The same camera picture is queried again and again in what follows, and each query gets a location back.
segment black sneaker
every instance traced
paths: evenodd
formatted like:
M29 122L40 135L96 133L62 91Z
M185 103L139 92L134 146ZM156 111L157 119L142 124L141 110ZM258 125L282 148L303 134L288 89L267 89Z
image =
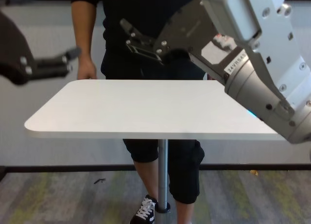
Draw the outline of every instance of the black sneaker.
M155 223L155 205L157 201L149 195L146 195L141 206L130 224L154 224Z

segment wall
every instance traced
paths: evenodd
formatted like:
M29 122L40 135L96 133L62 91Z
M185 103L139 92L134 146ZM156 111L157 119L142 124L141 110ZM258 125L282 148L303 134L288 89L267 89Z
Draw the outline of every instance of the wall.
M311 65L310 2L293 2L293 26L302 54ZM67 4L41 4L3 9L25 34L36 57L55 55L74 45ZM100 68L104 54L102 8L94 30L92 57ZM120 140L35 139L28 137L23 123L66 83L38 81L16 87L0 78L0 165L101 165L131 164ZM291 146L286 142L202 141L204 163L308 163L310 144Z

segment white table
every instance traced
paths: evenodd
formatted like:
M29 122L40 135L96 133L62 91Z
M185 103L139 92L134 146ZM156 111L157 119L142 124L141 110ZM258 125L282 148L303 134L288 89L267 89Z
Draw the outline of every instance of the white table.
M37 138L160 139L160 212L168 208L167 139L283 140L216 81L75 81L25 128Z

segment blue light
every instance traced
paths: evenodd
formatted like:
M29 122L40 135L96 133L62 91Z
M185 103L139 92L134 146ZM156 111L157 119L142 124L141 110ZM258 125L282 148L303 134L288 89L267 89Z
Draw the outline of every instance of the blue light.
M257 116L253 112L248 111L248 113L257 118Z

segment black pants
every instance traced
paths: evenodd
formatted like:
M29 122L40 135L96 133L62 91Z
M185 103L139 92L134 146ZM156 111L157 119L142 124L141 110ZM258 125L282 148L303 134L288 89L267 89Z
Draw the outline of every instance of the black pants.
M119 80L202 80L205 74L186 58L162 66L149 59L111 50L106 51L101 70L106 79ZM124 139L123 141L136 162L152 162L158 158L156 139ZM199 165L203 158L204 151L200 142L169 140L168 173L170 192L175 200L184 204L192 204L196 201L200 194Z

